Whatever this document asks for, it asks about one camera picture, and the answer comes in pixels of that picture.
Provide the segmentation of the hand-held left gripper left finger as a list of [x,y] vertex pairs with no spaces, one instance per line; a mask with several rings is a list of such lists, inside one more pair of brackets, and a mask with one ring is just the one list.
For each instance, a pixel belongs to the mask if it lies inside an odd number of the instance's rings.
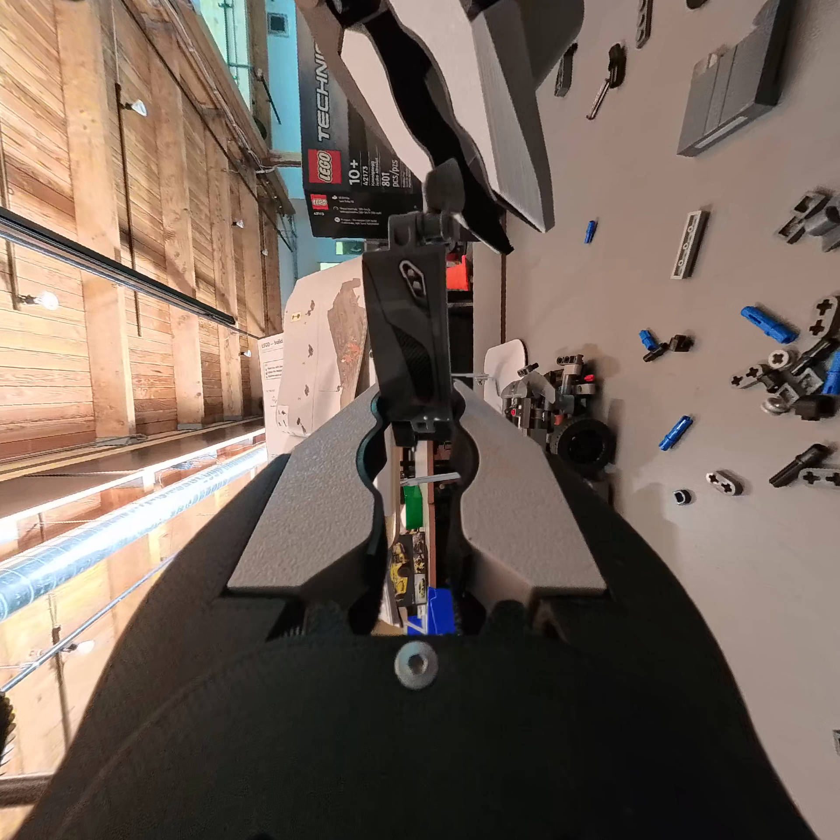
[[368,388],[282,459],[282,470],[227,589],[306,607],[335,605],[368,635],[381,608],[386,465],[380,390]]

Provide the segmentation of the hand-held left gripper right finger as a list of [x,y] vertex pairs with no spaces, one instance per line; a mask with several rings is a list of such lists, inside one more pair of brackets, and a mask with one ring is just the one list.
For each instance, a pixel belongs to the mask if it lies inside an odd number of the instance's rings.
[[506,603],[526,617],[555,599],[600,599],[607,582],[550,462],[465,384],[453,391],[451,592],[478,635]]

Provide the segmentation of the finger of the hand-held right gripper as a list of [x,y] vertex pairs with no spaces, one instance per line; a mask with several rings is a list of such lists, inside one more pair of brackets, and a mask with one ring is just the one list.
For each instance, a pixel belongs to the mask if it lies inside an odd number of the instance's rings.
[[498,254],[504,213],[553,226],[537,89],[553,68],[552,2],[384,2],[374,49],[388,92],[374,93],[385,137],[423,182],[455,160],[460,216]]
[[432,159],[408,128],[371,37],[361,28],[346,28],[340,56],[371,111],[378,135],[409,170],[431,170]]

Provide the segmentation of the dark grey lego fender assembly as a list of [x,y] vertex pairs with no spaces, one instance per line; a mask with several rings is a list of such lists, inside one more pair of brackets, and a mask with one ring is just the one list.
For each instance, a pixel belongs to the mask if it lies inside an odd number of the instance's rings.
[[406,448],[455,435],[446,269],[466,201],[455,159],[428,173],[423,201],[422,211],[390,216],[386,245],[362,258],[377,405]]

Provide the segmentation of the grey lego liftarm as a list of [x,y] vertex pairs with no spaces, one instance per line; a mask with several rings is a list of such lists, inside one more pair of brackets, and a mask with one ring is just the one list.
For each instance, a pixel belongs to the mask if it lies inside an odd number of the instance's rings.
[[578,43],[574,42],[564,51],[554,84],[553,95],[556,98],[565,98],[571,90],[574,71],[574,54],[578,49]]

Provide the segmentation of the grey lego car model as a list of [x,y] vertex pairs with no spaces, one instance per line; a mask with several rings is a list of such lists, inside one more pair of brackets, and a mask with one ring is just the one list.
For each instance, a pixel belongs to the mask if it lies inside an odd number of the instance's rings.
[[616,436],[592,414],[599,383],[584,356],[561,356],[558,364],[547,373],[538,363],[522,366],[517,378],[500,391],[502,412],[546,455],[556,456],[594,483],[613,461]]

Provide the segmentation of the black lego set box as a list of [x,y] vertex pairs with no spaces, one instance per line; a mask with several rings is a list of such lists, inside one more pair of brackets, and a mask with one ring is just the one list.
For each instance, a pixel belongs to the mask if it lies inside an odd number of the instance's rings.
[[321,238],[387,238],[388,219],[423,208],[422,187],[347,98],[297,11],[302,187]]

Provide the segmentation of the lego instruction booklet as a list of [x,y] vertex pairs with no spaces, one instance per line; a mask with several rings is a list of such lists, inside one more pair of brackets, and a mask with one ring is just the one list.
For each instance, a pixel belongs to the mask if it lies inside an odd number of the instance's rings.
[[363,390],[369,340],[361,256],[297,281],[283,318],[280,428],[304,438]]

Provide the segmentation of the short light grey lego plate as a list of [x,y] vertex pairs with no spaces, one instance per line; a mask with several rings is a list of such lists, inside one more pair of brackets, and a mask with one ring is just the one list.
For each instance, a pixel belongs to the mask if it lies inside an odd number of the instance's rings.
[[710,212],[704,208],[688,214],[679,239],[675,264],[670,274],[672,280],[692,277],[709,217]]

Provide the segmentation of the grey lego panel assembly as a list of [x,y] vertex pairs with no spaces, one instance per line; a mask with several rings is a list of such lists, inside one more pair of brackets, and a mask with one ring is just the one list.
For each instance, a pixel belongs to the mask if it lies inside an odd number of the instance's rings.
[[696,64],[677,155],[697,157],[777,106],[795,7],[765,2],[736,45]]

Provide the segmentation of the cluster of small lego connectors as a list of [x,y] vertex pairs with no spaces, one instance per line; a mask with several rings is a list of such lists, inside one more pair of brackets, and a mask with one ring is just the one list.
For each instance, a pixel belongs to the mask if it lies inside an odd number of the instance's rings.
[[742,391],[760,385],[766,393],[762,410],[771,416],[792,414],[806,422],[819,422],[838,415],[839,395],[822,394],[828,363],[839,349],[838,295],[815,301],[796,341],[773,342],[767,360],[734,374],[730,386]]

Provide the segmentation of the grey lego clip piece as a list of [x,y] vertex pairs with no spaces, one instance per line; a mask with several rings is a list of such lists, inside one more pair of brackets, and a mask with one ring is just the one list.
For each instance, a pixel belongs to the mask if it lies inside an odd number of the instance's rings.
[[822,211],[831,195],[821,191],[806,192],[793,205],[790,217],[775,232],[774,236],[787,245],[794,245],[805,235],[805,222]]

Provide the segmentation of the box with yellow car picture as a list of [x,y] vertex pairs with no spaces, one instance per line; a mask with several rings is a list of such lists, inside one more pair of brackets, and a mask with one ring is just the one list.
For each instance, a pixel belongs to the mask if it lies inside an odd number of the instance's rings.
[[409,616],[427,604],[428,551],[426,534],[414,530],[400,535],[391,547],[389,574],[397,606]]

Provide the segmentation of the blue plastic bin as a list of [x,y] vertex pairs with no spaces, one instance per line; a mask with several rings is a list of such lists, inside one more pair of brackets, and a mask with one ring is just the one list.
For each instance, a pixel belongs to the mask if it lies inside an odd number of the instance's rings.
[[409,637],[456,634],[452,592],[446,588],[429,587],[427,603],[419,605],[417,614],[407,618],[406,633]]

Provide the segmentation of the white paper sign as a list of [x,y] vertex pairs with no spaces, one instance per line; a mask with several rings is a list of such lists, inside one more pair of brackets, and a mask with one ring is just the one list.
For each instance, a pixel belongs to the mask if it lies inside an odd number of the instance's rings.
[[285,358],[283,345],[282,333],[258,341],[268,461],[289,454],[295,446],[288,431],[288,406],[280,403]]

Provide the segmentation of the silver insulated pipe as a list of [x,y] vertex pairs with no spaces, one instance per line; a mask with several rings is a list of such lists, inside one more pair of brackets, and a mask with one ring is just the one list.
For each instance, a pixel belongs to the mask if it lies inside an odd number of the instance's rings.
[[261,444],[1,563],[1,620],[267,463]]

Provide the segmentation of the grey lego bracket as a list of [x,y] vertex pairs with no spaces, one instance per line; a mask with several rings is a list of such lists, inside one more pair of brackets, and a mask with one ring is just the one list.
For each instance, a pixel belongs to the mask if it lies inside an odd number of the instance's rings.
[[839,205],[832,199],[804,222],[805,233],[820,241],[821,251],[839,247]]

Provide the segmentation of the black metal rail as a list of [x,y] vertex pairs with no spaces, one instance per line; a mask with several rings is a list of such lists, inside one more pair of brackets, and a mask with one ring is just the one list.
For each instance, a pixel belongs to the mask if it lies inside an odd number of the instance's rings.
[[58,235],[34,222],[1,208],[1,238],[42,256],[108,280],[146,297],[161,301],[177,310],[187,312],[237,333],[243,330],[235,316],[153,280],[138,270],[99,254],[86,246]]

